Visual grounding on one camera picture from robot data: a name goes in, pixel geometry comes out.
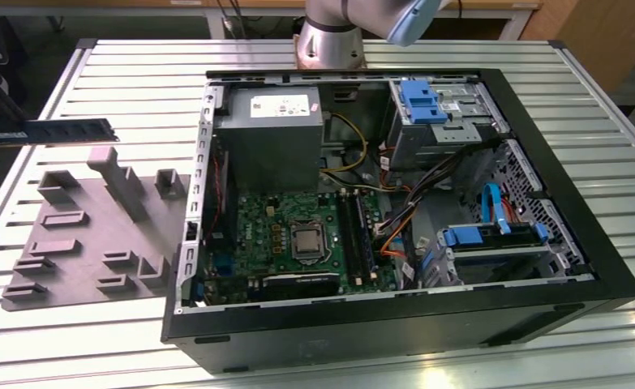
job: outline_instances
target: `green motherboard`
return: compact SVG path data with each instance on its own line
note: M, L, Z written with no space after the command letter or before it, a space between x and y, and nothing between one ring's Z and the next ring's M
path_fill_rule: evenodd
M379 266L375 278L368 283L353 284L348 276L348 258L341 245L341 231L336 193L249 195L237 201L237 244L235 250L211 253L216 272L215 282L207 283L213 291L213 303L241 303L248 280L272 274L301 272L336 273L340 277L339 294L371 293L395 290L393 268L387 261ZM380 222L377 196L371 191L359 195L363 216L369 230ZM295 257L295 226L311 225L321 229L324 255L315 261L300 261Z

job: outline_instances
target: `sticker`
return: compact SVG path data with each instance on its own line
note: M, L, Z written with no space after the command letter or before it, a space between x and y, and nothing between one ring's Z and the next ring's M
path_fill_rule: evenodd
M443 111L460 111L459 105L456 103L440 103Z
M307 95L255 96L249 101L252 118L309 116Z
M538 8L538 5L532 2L515 2L512 8Z
M411 265L408 265L408 262L403 263L401 273L409 278L409 280L413 279L415 271L413 271L413 268L411 267Z
M380 157L381 170L389 171L389 159L385 156Z

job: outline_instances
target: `slotted metal table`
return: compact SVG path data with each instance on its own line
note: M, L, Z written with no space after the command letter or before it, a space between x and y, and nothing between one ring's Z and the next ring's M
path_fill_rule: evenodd
M41 118L107 117L140 177L192 168L204 71L287 69L291 41L99 41L72 55ZM635 129L576 63L546 42L365 45L369 68L499 68L635 275ZM46 170L95 177L88 145L24 147L0 190L0 298ZM635 301L527 344L211 377L160 344L163 298L8 313L0 387L635 388Z

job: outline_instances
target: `metal case frame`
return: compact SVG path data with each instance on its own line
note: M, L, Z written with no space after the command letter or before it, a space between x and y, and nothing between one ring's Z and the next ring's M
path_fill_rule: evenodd
M235 82L244 85L381 82L458 74L472 75L484 84L543 184L544 190L538 195L555 204L587 261L582 272L592 273L596 279L512 288L476 286L455 293L411 293L401 298L187 313L180 308L177 273L193 269L200 249L195 237L183 242L180 263L173 264L161 341L176 344L209 372L522 343L587 312L611 310L635 299L635 279L627 265L499 70L208 73L211 83L203 98L185 225L201 220L199 202L204 190L195 179L205 174L204 156L209 152L219 88Z

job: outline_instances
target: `floor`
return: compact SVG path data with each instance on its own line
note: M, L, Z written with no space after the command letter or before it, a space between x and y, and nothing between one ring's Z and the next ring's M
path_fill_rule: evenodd
M24 110L36 118L42 104L80 38L100 39L208 39L204 19L189 18L68 18L65 30L55 33L44 18L13 17L9 20L20 37L29 61L20 68L28 97ZM289 18L261 18L251 22L248 35L253 38L289 38L292 23ZM620 89L611 95L618 105L635 105L635 69ZM631 120L635 125L635 110ZM0 149L0 185L16 157L17 150Z

